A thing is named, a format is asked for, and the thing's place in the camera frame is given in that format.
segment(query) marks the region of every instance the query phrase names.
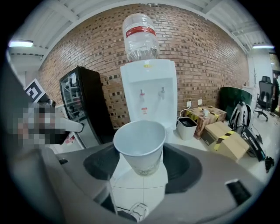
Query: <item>ceiling light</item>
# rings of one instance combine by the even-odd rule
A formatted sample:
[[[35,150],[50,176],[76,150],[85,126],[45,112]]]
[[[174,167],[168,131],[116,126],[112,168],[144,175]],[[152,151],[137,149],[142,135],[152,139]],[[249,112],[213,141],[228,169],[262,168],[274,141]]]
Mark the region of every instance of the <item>ceiling light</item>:
[[[272,46],[272,45],[255,45],[255,46],[253,46],[253,49],[263,49],[263,48],[273,49],[274,46]]]
[[[9,47],[32,47],[33,41],[10,41]]]

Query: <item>glass door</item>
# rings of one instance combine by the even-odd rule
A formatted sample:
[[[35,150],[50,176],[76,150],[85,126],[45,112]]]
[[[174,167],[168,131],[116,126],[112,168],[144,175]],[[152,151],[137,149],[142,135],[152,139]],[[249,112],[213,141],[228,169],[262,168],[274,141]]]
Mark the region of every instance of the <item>glass door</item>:
[[[72,73],[61,81],[61,88],[69,119],[77,122],[85,120],[81,90],[76,80],[76,74]]]

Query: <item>chair base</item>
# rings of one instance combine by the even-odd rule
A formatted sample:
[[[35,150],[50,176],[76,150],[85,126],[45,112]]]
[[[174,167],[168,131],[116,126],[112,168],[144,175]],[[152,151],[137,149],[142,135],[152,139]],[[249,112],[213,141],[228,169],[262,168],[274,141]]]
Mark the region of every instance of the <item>chair base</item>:
[[[264,115],[266,117],[266,121],[268,121],[268,116],[263,112],[263,110],[261,110],[261,111],[255,110],[254,112],[258,113],[258,118],[260,115]]]

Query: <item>white ceiling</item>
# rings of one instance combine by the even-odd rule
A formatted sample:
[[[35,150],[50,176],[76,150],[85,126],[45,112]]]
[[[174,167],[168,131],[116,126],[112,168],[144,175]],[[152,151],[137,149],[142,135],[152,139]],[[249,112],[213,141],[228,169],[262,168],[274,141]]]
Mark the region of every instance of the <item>white ceiling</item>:
[[[158,3],[195,12],[225,30],[247,53],[269,39],[235,0],[46,0],[25,20],[12,40],[32,40],[31,48],[10,48],[17,72],[38,70],[56,43],[84,20],[105,10],[135,3]]]

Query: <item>trash bin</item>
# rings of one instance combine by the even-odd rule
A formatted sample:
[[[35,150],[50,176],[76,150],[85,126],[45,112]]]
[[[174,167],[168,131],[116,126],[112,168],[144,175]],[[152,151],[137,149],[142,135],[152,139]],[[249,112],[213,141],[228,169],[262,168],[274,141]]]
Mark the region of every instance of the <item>trash bin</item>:
[[[114,135],[115,148],[139,175],[156,172],[166,139],[165,127],[155,121],[135,121],[122,126]]]
[[[181,117],[178,120],[177,130],[183,140],[189,140],[196,131],[197,123],[189,117]]]

